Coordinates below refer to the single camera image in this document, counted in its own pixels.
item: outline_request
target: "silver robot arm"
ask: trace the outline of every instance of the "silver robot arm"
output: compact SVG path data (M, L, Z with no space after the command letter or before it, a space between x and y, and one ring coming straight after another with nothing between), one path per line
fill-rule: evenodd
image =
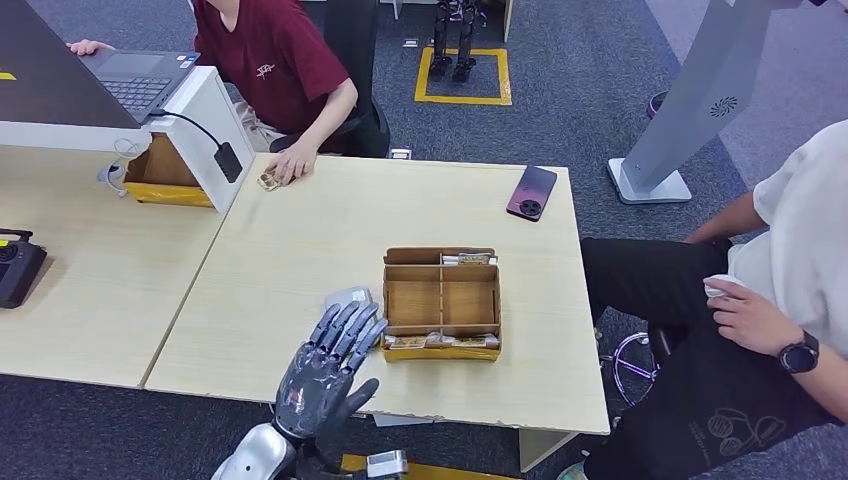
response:
M212 480L368 478L364 472L327 473L313 457L316 438L340 430L379 387L372 378L348 396L356 371L386 328L386 320L379 319L366 330L376 314L375 303L327 309L280 382L271 422L253 427Z

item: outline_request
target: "person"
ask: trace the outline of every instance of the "person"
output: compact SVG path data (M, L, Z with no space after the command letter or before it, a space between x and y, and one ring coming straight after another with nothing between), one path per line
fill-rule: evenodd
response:
M198 64L217 67L244 97L236 111L253 148L303 132L269 164L284 185L312 171L318 151L347 119L358 94L297 0L192 0ZM91 55L103 42L68 44Z
M763 227L748 243L727 240ZM690 478L848 421L848 121L685 242L581 248L596 321L612 307L685 337L608 441L561 480Z

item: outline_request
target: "white t-shirt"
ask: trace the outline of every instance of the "white t-shirt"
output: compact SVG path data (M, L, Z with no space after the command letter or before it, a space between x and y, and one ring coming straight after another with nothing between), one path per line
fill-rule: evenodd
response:
M729 274L848 358L848 120L754 187L769 231L729 252Z

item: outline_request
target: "black pants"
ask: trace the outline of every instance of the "black pants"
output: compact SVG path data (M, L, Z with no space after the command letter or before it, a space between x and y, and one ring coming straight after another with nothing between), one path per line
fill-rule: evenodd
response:
M678 327L651 391L586 460L590 480L685 479L815 425L836 423L777 360L718 334L702 279L727 273L730 242L581 242L592 315L606 307Z

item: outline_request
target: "chair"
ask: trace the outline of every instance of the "chair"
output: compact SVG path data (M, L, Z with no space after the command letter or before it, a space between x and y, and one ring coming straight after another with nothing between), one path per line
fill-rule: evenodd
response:
M647 395L650 387L638 399L633 399L624 388L624 383L621 380L621 368L639 376L651 383L654 382L663 364L671 356L674 348L683 341L686 336L686 331L683 329L674 329L667 327L649 326L647 332L638 332L630 335L622 340L612 355L601 355L601 360L612 364L613 380L618 389L618 393L627 402L627 405L633 407ZM624 360L624 352L630 345L644 345L650 348L651 362L653 368L646 370L638 365L634 365L627 360Z
M350 116L327 140L332 145L343 145L344 151L340 153L346 156L385 158L389 151L389 125L371 92L378 3L379 0L327 1L324 41L359 92ZM271 152L285 150L300 138L301 133L275 140Z

